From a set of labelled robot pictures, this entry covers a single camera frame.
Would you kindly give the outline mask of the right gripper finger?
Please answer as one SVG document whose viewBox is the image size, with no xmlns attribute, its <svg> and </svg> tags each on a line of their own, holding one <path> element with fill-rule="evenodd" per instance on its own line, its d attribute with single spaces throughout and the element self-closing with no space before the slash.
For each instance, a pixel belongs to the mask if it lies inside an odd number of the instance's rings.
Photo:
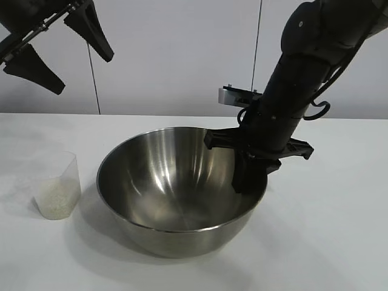
<svg viewBox="0 0 388 291">
<path fill-rule="evenodd" d="M 266 174 L 269 175 L 281 167 L 281 161 L 280 160 L 266 160 L 265 161 L 265 168 L 266 168 Z"/>
<path fill-rule="evenodd" d="M 242 151 L 235 150 L 234 155 L 234 191 L 241 194 L 263 194 L 267 187 L 267 167 L 262 161 L 249 158 Z"/>
</svg>

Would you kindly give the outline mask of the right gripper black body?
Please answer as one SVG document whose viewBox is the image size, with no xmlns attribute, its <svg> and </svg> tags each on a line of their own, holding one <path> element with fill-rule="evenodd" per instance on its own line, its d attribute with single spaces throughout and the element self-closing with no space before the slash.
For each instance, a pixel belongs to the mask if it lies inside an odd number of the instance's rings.
<svg viewBox="0 0 388 291">
<path fill-rule="evenodd" d="M 208 149 L 232 149 L 236 159 L 254 161 L 301 156 L 308 160 L 314 149 L 292 135 L 308 106 L 289 116 L 276 116 L 265 110 L 252 116 L 238 127 L 206 131 L 204 144 Z"/>
</svg>

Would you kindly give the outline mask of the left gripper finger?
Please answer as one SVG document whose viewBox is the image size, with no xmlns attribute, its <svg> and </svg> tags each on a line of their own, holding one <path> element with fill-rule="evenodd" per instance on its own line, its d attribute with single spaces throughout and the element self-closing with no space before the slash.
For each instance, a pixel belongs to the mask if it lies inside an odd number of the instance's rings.
<svg viewBox="0 0 388 291">
<path fill-rule="evenodd" d="M 74 1 L 64 24 L 87 41 L 105 62 L 113 59 L 114 51 L 102 30 L 94 1 Z"/>
<path fill-rule="evenodd" d="M 57 95 L 60 95 L 65 88 L 65 84 L 46 66 L 30 44 L 6 61 L 3 71 L 8 75 L 34 82 Z"/>
</svg>

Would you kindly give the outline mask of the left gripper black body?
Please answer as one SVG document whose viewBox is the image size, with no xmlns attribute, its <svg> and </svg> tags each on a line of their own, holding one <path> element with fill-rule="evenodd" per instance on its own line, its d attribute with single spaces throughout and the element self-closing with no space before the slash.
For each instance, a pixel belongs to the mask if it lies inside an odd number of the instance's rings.
<svg viewBox="0 0 388 291">
<path fill-rule="evenodd" d="M 1 62 L 17 66 L 43 66 L 44 62 L 29 41 L 29 34 L 39 34 L 64 14 L 64 20 L 79 36 L 84 37 L 79 21 L 84 1 L 1 1 L 1 25 L 9 35 L 1 41 Z"/>
</svg>

